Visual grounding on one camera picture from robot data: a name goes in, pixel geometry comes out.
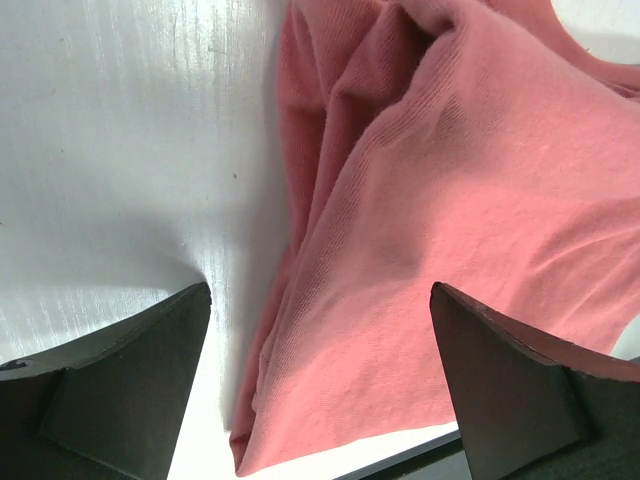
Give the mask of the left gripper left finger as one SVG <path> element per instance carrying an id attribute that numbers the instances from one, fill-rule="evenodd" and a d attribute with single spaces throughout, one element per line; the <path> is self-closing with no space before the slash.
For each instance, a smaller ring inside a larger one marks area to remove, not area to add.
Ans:
<path id="1" fill-rule="evenodd" d="M 198 283 L 2 364 L 2 478 L 167 478 L 210 313 Z"/>

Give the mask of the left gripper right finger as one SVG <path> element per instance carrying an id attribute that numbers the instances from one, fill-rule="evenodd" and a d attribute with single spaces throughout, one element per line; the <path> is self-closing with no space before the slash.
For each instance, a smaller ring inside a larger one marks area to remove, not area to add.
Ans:
<path id="1" fill-rule="evenodd" d="M 474 479 L 636 479 L 639 366 L 444 283 L 430 311 Z"/>

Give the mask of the pink red t shirt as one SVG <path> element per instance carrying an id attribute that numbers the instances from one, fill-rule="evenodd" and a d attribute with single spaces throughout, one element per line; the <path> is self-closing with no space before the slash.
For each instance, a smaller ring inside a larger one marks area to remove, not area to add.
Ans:
<path id="1" fill-rule="evenodd" d="M 639 313 L 639 69 L 548 1 L 293 1 L 277 97 L 291 240 L 230 446 L 247 476 L 454 418 L 448 283 L 607 353 Z"/>

